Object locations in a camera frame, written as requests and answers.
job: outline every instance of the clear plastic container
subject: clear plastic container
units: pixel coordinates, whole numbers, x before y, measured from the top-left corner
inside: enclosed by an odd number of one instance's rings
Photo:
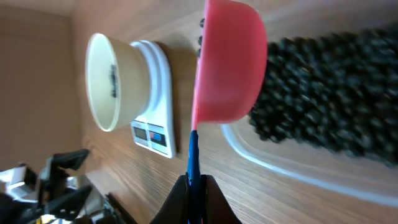
[[[259,10],[269,11],[264,21],[269,40],[273,41],[382,27],[398,22],[397,9],[396,0],[301,0]],[[332,154],[292,140],[281,144],[261,141],[247,117],[221,125],[221,130],[239,155],[260,166],[325,189],[398,207],[398,168]]]

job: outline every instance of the white bowl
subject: white bowl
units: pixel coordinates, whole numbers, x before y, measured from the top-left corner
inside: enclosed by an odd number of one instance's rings
[[[139,49],[103,34],[92,35],[86,53],[86,90],[99,128],[112,131],[129,124],[146,110],[150,95],[148,66]]]

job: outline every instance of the pile of black beans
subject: pile of black beans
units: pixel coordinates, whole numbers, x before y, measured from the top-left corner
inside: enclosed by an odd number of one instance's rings
[[[250,123],[264,141],[398,163],[398,23],[269,43]]]

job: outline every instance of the blue handle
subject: blue handle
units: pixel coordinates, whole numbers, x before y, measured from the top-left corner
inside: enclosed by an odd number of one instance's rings
[[[198,132],[191,132],[188,153],[188,179],[189,179],[189,223],[201,224],[201,184],[199,168]]]

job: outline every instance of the white scale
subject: white scale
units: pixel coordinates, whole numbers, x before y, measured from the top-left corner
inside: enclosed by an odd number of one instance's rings
[[[169,61],[153,42],[132,42],[149,66],[150,97],[147,109],[134,121],[131,131],[137,145],[167,158],[175,155],[173,129],[172,81]]]

